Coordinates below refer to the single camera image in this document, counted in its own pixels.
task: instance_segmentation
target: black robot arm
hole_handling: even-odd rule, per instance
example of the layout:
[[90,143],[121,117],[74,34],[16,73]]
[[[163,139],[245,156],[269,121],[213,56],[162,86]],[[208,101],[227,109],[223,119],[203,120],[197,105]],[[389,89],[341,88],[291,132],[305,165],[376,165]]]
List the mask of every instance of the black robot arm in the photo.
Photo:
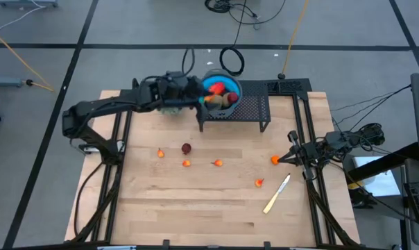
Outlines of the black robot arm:
[[100,151],[105,164],[115,165],[121,160],[117,144],[106,140],[87,123],[90,119],[125,111],[151,112],[160,108],[196,108],[199,123],[205,121],[206,108],[199,97],[211,94],[204,90],[201,80],[188,77],[182,72],[167,72],[164,76],[150,76],[139,85],[133,82],[133,89],[118,97],[96,101],[81,101],[62,114],[62,132],[70,139],[82,139],[88,146]]
[[314,175],[311,167],[322,168],[330,160],[341,162],[343,157],[355,147],[362,147],[364,150],[370,151],[372,145],[381,145],[385,141],[381,128],[380,124],[368,124],[357,132],[329,132],[325,137],[321,137],[322,140],[304,144],[300,144],[297,133],[291,131],[288,134],[288,139],[292,143],[290,151],[278,160],[279,163],[290,163],[303,167],[303,176],[307,182],[308,195],[319,207],[345,246],[358,247],[359,244],[348,236],[322,201],[313,184]]

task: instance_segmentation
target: blue bowl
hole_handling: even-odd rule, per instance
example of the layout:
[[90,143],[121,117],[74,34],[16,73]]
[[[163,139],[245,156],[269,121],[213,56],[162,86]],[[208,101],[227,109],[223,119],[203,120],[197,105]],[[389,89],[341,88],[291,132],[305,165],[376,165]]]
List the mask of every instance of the blue bowl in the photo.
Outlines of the blue bowl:
[[[237,96],[239,97],[239,100],[241,98],[241,93],[239,86],[229,77],[226,76],[210,76],[203,80],[203,87],[208,90],[213,84],[222,82],[225,85],[225,88],[228,90],[228,92],[235,92]],[[203,103],[203,97],[199,98],[199,101]]]

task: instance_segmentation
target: red object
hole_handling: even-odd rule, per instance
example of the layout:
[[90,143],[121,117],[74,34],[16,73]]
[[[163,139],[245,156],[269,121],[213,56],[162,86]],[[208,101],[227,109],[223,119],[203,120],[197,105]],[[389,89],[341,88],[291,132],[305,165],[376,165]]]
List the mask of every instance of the red object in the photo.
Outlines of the red object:
[[213,92],[214,94],[222,94],[225,90],[225,84],[222,82],[217,82],[208,88],[208,91]]
[[189,143],[185,143],[182,146],[182,152],[183,154],[188,154],[189,152],[191,152],[191,145]]
[[233,104],[237,100],[239,100],[239,96],[235,92],[231,92],[228,94],[228,102]]
[[254,184],[256,185],[256,187],[260,188],[262,186],[262,184],[264,183],[264,179],[257,179]]

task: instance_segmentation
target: black cable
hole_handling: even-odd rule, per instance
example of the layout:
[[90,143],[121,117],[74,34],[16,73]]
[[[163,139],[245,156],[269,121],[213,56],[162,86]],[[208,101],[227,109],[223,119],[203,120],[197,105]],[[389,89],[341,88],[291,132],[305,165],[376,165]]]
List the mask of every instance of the black cable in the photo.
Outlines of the black cable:
[[393,92],[386,93],[386,94],[382,94],[382,95],[377,96],[377,97],[373,97],[372,99],[369,99],[369,100],[360,101],[360,102],[355,103],[355,104],[346,105],[346,106],[344,106],[344,107],[342,107],[342,108],[335,108],[335,109],[332,109],[332,110],[330,110],[330,111],[338,111],[338,110],[343,110],[344,108],[351,108],[351,107],[353,107],[353,106],[356,106],[356,105],[359,105],[359,104],[363,104],[363,103],[366,103],[366,102],[372,101],[372,100],[377,99],[377,98],[380,98],[380,97],[385,97],[385,96],[387,96],[387,95],[389,95],[389,94],[392,94],[392,93],[394,93],[394,91],[393,91]]
[[339,124],[336,122],[336,119],[332,116],[333,122],[336,124],[336,127],[339,129],[339,131],[342,133],[341,128],[339,127]]
[[205,7],[215,13],[227,13],[230,10],[230,0],[218,0],[213,7],[210,7],[211,0],[205,0]]
[[[188,50],[190,50],[191,49],[191,59],[192,59],[192,62],[191,62],[191,66],[189,67],[189,69],[188,69],[188,71],[185,73],[185,70],[184,70],[184,68],[185,68],[185,61],[186,61],[186,59],[187,59],[187,54],[188,54]],[[187,48],[186,50],[185,50],[185,53],[183,54],[183,58],[182,58],[182,73],[183,73],[183,75],[181,76],[181,77],[183,77],[183,76],[187,76],[190,72],[191,72],[191,70],[193,70],[193,68],[194,68],[194,63],[196,62],[196,55],[194,54],[194,49],[192,49],[192,48]]]
[[240,21],[239,20],[237,20],[233,15],[232,15],[232,13],[231,13],[231,9],[229,9],[229,11],[228,11],[228,13],[230,14],[230,16],[236,21],[236,22],[238,22],[239,24],[246,24],[246,25],[255,25],[255,24],[264,24],[264,23],[266,23],[266,22],[269,22],[269,21],[271,21],[271,20],[273,20],[274,18],[276,18],[277,17],[277,15],[279,15],[279,13],[282,11],[282,9],[284,8],[284,5],[285,5],[285,3],[287,2],[287,0],[284,0],[283,1],[283,3],[282,3],[282,5],[280,6],[280,9],[278,10],[278,12],[277,13],[275,13],[274,14],[274,16],[272,16],[271,18],[269,18],[269,19],[267,19],[267,20],[265,20],[265,21],[261,21],[261,22],[254,22],[254,23],[245,23],[245,22],[242,22],[242,18],[240,19]]
[[399,212],[398,210],[394,209],[393,207],[391,207],[390,205],[387,205],[386,203],[384,203],[383,201],[379,200],[378,198],[374,197],[373,194],[371,194],[370,192],[368,192],[367,190],[365,190],[365,188],[363,188],[362,186],[360,186],[360,184],[358,184],[358,182],[354,181],[353,178],[351,178],[350,174],[344,170],[343,167],[337,165],[336,163],[332,163],[334,166],[338,167],[340,170],[342,170],[342,172],[347,176],[347,178],[349,178],[354,184],[356,184],[363,192],[365,192],[367,195],[369,195],[370,197],[372,197],[375,201],[379,202],[380,204],[386,206],[388,209],[392,210],[393,212],[397,213],[398,215],[407,218],[409,221],[411,222],[415,222],[417,224],[419,224],[419,221],[417,221],[416,219],[405,215],[404,213]]
[[80,186],[80,189],[78,190],[77,194],[77,200],[76,200],[76,208],[74,209],[74,234],[78,236],[78,229],[77,229],[77,218],[78,218],[78,207],[80,206],[80,196],[82,194],[83,188],[85,188],[86,183],[88,180],[100,169],[100,167],[103,165],[103,162],[100,162],[100,164],[92,170],[91,174],[89,174],[86,179],[83,181],[82,185]]
[[[245,13],[245,7],[246,7],[246,0],[243,2],[242,16],[240,17],[240,20],[243,19],[243,14]],[[236,45],[236,42],[237,42],[237,38],[239,37],[240,27],[241,27],[241,23],[239,23],[239,27],[237,29],[237,34],[236,34],[236,39],[234,40],[233,45],[231,45],[230,47],[223,48],[220,55],[219,55],[219,62],[222,66],[222,69],[224,69],[226,72],[228,72],[231,76],[240,76],[243,72],[243,69],[245,68],[245,59],[243,58],[243,55],[240,53],[240,51],[238,51],[237,49],[234,48],[234,46]],[[234,53],[236,53],[236,55],[240,59],[241,66],[240,66],[240,70],[237,71],[237,72],[233,72],[233,71],[227,69],[227,67],[223,63],[223,54],[228,50],[233,51]]]
[[409,87],[411,87],[411,85],[408,85],[408,86],[405,86],[405,87],[403,87],[403,88],[401,88],[400,90],[398,90],[398,91],[395,91],[394,93],[392,93],[392,94],[390,94],[389,96],[387,96],[387,97],[385,97],[384,98],[384,100],[383,101],[381,101],[379,104],[377,104],[372,110],[370,110],[370,112],[368,112],[366,115],[364,115],[359,121],[357,121],[357,123],[353,126],[353,127],[351,127],[351,129],[350,129],[350,131],[352,130],[352,129],[354,129],[355,128],[355,126],[357,126],[357,124],[359,124],[359,122],[361,122],[363,119],[365,119],[365,117],[367,117],[369,114],[371,114],[371,112],[372,111],[374,111],[377,107],[379,107],[380,105],[382,105],[386,100],[388,100],[390,97],[392,97],[392,96],[394,96],[395,94],[397,94],[397,93],[399,93],[399,92],[401,92],[401,91],[403,91],[403,90],[405,90],[405,89],[407,89],[407,88],[409,88]]
[[362,108],[362,109],[360,109],[360,110],[358,110],[356,113],[354,113],[353,115],[350,115],[350,116],[347,116],[347,117],[345,117],[345,118],[343,118],[340,122],[338,122],[337,124],[341,124],[342,122],[344,122],[345,120],[347,120],[347,119],[349,119],[349,118],[353,118],[353,117],[355,117],[356,115],[358,115],[360,112],[362,112],[362,111],[364,111],[364,110],[366,110],[367,108],[370,108],[370,107],[372,107],[372,106],[374,106],[374,105],[377,105],[377,104],[379,104],[381,101],[385,101],[385,98],[382,98],[382,99],[380,99],[379,101],[376,101],[375,103],[372,103],[372,104],[370,104],[370,105],[368,105],[368,106],[366,106],[365,108]]
[[[189,67],[188,71],[185,73],[185,61],[187,59],[187,54],[188,54],[188,51],[189,50],[191,50],[191,59],[192,59],[192,61],[191,61],[191,66]],[[196,54],[194,53],[194,49],[193,48],[187,48],[187,49],[185,49],[185,53],[183,54],[183,57],[182,57],[182,68],[181,68],[182,75],[172,76],[172,78],[180,78],[180,77],[183,77],[183,76],[187,76],[191,72],[191,70],[193,70],[195,63],[196,63]],[[166,77],[165,76],[147,76],[147,77],[143,78],[143,80],[140,82],[140,84],[143,84],[148,79],[153,79],[153,78],[166,78]]]

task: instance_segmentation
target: wooden tabletop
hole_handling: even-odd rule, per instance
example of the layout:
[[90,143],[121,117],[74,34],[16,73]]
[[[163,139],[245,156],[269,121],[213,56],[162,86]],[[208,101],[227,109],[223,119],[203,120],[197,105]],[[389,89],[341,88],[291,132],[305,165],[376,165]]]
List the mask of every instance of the wooden tabletop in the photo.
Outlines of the wooden tabletop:
[[[117,95],[119,91],[106,90],[101,98]],[[316,136],[333,131],[326,94],[310,92],[309,100]],[[272,155],[283,156],[291,146],[287,133],[296,130],[293,103],[291,97],[269,101],[271,123],[264,133],[257,122],[206,122],[201,133],[195,110],[184,109],[178,116],[133,113],[112,243],[159,245],[169,239],[171,245],[263,246],[270,241],[273,247],[316,246],[302,168],[270,162]],[[114,115],[96,118],[93,129],[110,138],[113,122]],[[186,142],[192,146],[187,156],[180,150]],[[164,158],[158,158],[158,148]],[[185,159],[191,167],[182,166]],[[216,159],[223,161],[222,167],[211,164]],[[98,154],[86,156],[79,187],[99,163]],[[83,190],[79,228],[96,209],[103,170]],[[323,172],[332,214],[359,241],[343,172],[331,166]],[[262,210],[288,173],[291,180],[265,215]],[[255,186],[258,178],[264,179],[261,188]],[[67,240],[74,237],[74,207],[72,211]],[[103,237],[105,223],[101,226]],[[327,242],[326,233],[323,239]]]

